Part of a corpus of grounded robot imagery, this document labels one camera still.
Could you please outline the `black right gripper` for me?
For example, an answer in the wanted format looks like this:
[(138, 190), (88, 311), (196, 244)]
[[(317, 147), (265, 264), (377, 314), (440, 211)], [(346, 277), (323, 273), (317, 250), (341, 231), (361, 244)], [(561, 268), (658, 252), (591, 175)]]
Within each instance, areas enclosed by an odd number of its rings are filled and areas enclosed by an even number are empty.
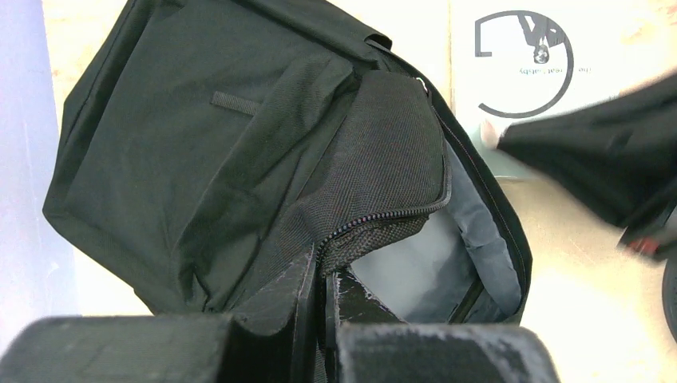
[(604, 222), (618, 246), (676, 256), (676, 76), (573, 113), (513, 124), (498, 150), (551, 177)]

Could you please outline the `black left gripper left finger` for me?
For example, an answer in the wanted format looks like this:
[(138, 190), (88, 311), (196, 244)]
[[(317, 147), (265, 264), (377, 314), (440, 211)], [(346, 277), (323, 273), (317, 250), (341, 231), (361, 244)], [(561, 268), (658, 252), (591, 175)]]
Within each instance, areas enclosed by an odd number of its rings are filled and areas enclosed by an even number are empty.
[(4, 382), (309, 382), (315, 258), (226, 314), (62, 317), (34, 322), (1, 360)]

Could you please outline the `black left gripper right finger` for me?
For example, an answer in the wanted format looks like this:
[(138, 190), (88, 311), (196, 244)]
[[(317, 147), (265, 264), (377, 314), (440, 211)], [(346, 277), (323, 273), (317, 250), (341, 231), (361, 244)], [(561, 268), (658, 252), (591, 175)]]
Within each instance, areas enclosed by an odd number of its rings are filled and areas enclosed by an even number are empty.
[(523, 327), (405, 324), (349, 271), (327, 278), (329, 382), (556, 382), (541, 340)]

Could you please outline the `grey thin notebook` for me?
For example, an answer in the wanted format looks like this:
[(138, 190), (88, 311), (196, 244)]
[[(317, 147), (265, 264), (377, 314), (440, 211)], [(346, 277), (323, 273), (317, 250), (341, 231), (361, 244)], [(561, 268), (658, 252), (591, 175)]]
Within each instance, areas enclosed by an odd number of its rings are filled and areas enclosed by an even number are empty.
[(453, 1), (453, 112), (501, 178), (527, 170), (485, 147), (480, 127), (608, 101), (676, 70), (673, 1)]

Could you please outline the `black student backpack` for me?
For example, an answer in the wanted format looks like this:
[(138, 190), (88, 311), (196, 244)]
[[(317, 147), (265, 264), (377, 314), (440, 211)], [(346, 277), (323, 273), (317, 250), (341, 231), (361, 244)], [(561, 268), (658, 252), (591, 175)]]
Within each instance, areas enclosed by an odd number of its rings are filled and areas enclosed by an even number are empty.
[[(411, 322), (518, 321), (521, 223), (443, 96), (326, 1), (129, 1), (67, 96), (47, 221), (154, 313), (296, 259), (399, 277)], [(411, 278), (412, 285), (404, 283)]]

